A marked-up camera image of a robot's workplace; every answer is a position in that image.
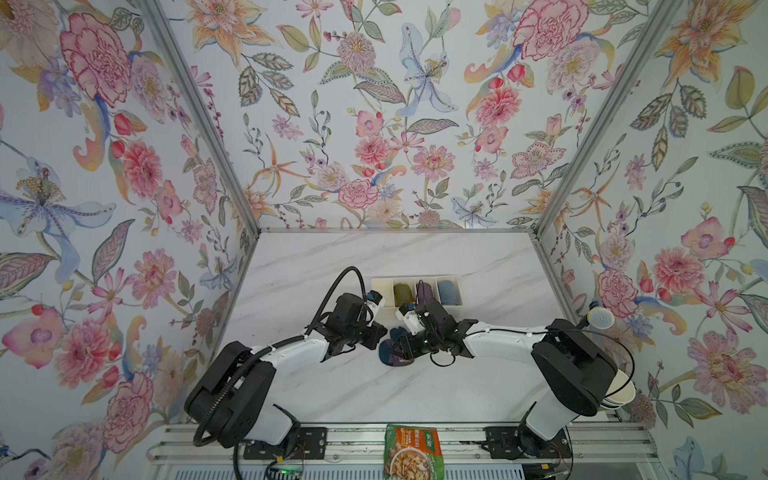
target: blue iris flower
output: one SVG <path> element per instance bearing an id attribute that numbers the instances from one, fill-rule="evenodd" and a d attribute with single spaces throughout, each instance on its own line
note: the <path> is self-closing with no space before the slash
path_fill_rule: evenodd
<path id="1" fill-rule="evenodd" d="M 10 223 L 17 237 L 31 232 L 50 235 L 61 248 L 61 262 L 56 270 L 57 283 L 64 283 L 80 265 L 80 255 L 69 240 L 75 227 L 96 228 L 112 217 L 115 204 L 102 205 L 86 202 L 76 207 L 66 207 L 59 202 L 66 200 L 53 168 L 33 157 L 25 157 L 29 170 L 16 172 L 20 180 L 16 185 L 25 198 L 14 197 L 0 188 L 0 218 Z"/>
<path id="2" fill-rule="evenodd" d="M 448 112 L 458 109 L 451 103 L 451 98 L 448 95 L 438 91 L 435 87 L 435 83 L 440 81 L 441 76 L 448 69 L 448 54 L 443 52 L 437 59 L 427 59 L 422 65 L 419 57 L 423 48 L 424 41 L 419 30 L 410 23 L 403 25 L 400 61 L 402 66 L 407 69 L 404 80 L 413 86 L 414 95 L 410 104 L 395 112 L 398 117 L 413 116 L 419 102 L 425 97 L 429 97 L 429 103 L 437 111 Z"/>

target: black cable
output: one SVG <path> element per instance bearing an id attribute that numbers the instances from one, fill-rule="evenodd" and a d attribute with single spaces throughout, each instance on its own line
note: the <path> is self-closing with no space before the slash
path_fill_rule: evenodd
<path id="1" fill-rule="evenodd" d="M 203 445 L 208 445 L 209 443 L 216 440 L 212 435 L 209 435 L 205 439 L 203 438 L 203 435 L 205 434 L 205 428 L 208 426 L 208 423 L 210 420 L 214 417 L 214 414 L 216 413 L 216 410 L 219 408 L 219 404 L 223 400 L 225 396 L 234 388 L 235 383 L 237 383 L 243 376 L 247 375 L 250 370 L 259 362 L 259 359 L 263 356 L 265 356 L 267 353 L 272 352 L 275 349 L 279 349 L 280 347 L 289 345 L 294 342 L 301 342 L 304 340 L 304 335 L 296 335 L 292 336 L 289 339 L 280 340 L 277 343 L 274 343 L 271 346 L 266 346 L 259 350 L 258 352 L 254 353 L 248 359 L 243 362 L 243 365 L 238 368 L 234 374 L 230 377 L 229 381 L 224 384 L 224 386 L 221 388 L 221 391 L 216 396 L 213 403 L 210 404 L 210 408 L 207 412 L 205 412 L 205 416 L 200 421 L 200 424 L 197 426 L 197 429 L 195 430 L 194 436 L 192 437 L 192 443 L 196 447 L 201 447 Z"/>
<path id="2" fill-rule="evenodd" d="M 483 333 L 483 332 L 488 332 L 488 331 L 490 331 L 490 332 L 494 332 L 494 331 L 497 331 L 497 332 L 512 332 L 512 333 L 522 333 L 522 334 L 530 333 L 532 335 L 546 335 L 547 333 L 554 333 L 554 332 L 581 332 L 581 333 L 592 333 L 593 335 L 604 336 L 605 338 L 611 339 L 614 342 L 616 342 L 619 345 L 621 345 L 621 348 L 623 348 L 627 352 L 627 354 L 629 355 L 630 360 L 632 361 L 632 370 L 631 370 L 631 373 L 628 376 L 629 378 L 627 378 L 627 381 L 624 382 L 624 384 L 622 386 L 620 386 L 619 388 L 615 389 L 613 392 L 606 393 L 604 397 L 609 397 L 609 396 L 611 396 L 611 395 L 613 395 L 615 393 L 620 392 L 622 389 L 624 389 L 625 386 L 629 385 L 629 382 L 632 381 L 632 377 L 634 376 L 635 363 L 634 363 L 634 356 L 632 355 L 632 352 L 622 342 L 619 342 L 614 337 L 612 337 L 610 335 L 606 335 L 605 333 L 595 332 L 594 330 L 582 330 L 582 329 L 552 329 L 552 330 L 547 330 L 546 332 L 523 332 L 521 330 L 511 330 L 511 329 L 485 329 L 485 330 L 478 330 L 477 332 L 470 333 L 469 335 L 465 336 L 464 339 L 467 339 L 467 338 L 469 338 L 470 336 L 473 336 L 473 335 L 477 335 L 478 333 Z"/>
<path id="3" fill-rule="evenodd" d="M 451 362 L 450 362 L 448 365 L 440 365 L 439 363 L 437 363 L 437 362 L 435 361 L 435 359 L 433 359 L 433 358 L 432 358 L 432 356 L 433 356 L 433 355 L 435 355 L 435 353 L 434 353 L 434 352 L 430 352 L 430 353 L 429 353 L 429 359 L 432 361 L 432 363 L 434 363 L 434 364 L 435 364 L 435 365 L 437 365 L 437 366 L 446 367 L 446 366 L 451 366 L 451 365 L 453 365 L 454 363 L 456 363 L 456 355 L 451 355 L 451 357 L 453 358 L 453 360 L 451 360 Z"/>
<path id="4" fill-rule="evenodd" d="M 306 332 L 304 332 L 304 335 L 309 335 L 312 330 L 314 330 L 318 323 L 320 323 L 320 317 L 323 314 L 323 310 L 326 309 L 326 305 L 328 304 L 328 300 L 330 300 L 331 296 L 333 295 L 333 291 L 336 289 L 337 286 L 339 286 L 339 283 L 341 283 L 341 280 L 344 278 L 344 276 L 349 272 L 355 272 L 357 273 L 357 279 L 360 280 L 360 292 L 362 293 L 362 299 L 366 299 L 366 284 L 362 281 L 362 273 L 360 273 L 360 270 L 357 269 L 356 266 L 348 266 L 344 269 L 343 272 L 339 274 L 339 276 L 336 278 L 336 280 L 333 282 L 333 285 L 331 285 L 330 289 L 328 290 L 328 293 L 326 293 L 325 298 L 320 304 L 320 307 L 317 309 L 317 313 L 315 313 L 314 318 L 312 318 L 312 322 L 308 325 L 306 328 Z"/>

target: white marble surface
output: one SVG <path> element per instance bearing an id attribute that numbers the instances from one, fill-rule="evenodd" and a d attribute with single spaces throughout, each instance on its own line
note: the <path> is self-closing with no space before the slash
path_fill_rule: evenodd
<path id="1" fill-rule="evenodd" d="M 374 276 L 456 275 L 462 318 L 538 326 L 562 317 L 524 233 L 266 233 L 221 345 L 266 345 L 299 333 L 349 265 L 360 268 L 366 289 Z M 354 274 L 326 310 L 344 292 L 359 294 Z M 395 368 L 358 346 L 276 380 L 268 401 L 303 422 L 490 422 L 520 419 L 544 387 L 536 368 L 513 362 L 458 358 L 439 368 L 424 356 Z"/>

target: floral wallpaper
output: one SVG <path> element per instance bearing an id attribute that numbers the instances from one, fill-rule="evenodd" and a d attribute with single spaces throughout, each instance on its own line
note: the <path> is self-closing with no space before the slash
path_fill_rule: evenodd
<path id="1" fill-rule="evenodd" d="M 162 2 L 265 230 L 532 225 L 651 0 Z"/>
<path id="2" fill-rule="evenodd" d="M 621 414 L 680 480 L 768 475 L 765 18 L 687 0 L 544 238 L 574 308 L 617 317 Z"/>
<path id="3" fill-rule="evenodd" d="M 0 5 L 2 478 L 143 478 L 247 268 L 144 22 L 130 0 Z"/>

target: snack bag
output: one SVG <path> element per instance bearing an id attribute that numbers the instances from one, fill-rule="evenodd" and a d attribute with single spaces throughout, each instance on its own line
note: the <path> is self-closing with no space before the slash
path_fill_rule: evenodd
<path id="1" fill-rule="evenodd" d="M 442 461 L 437 430 L 406 425 L 387 425 L 384 439 L 384 472 L 386 477 L 403 480 L 443 480 Z"/>

